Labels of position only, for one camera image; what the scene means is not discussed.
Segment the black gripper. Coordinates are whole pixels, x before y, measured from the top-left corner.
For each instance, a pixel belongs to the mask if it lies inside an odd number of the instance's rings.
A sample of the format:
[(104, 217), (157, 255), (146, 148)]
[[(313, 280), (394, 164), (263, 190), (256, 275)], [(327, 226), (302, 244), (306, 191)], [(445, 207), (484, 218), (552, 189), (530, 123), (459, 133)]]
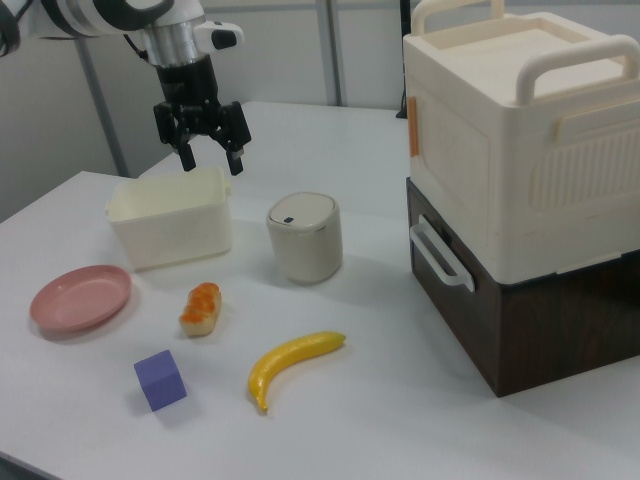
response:
[(251, 141), (249, 127), (239, 102), (223, 105), (211, 60), (158, 67), (156, 73), (164, 101), (154, 107), (160, 140), (178, 154), (184, 171), (196, 168), (190, 145), (194, 136), (207, 136), (226, 154), (232, 175), (243, 172), (244, 146)]

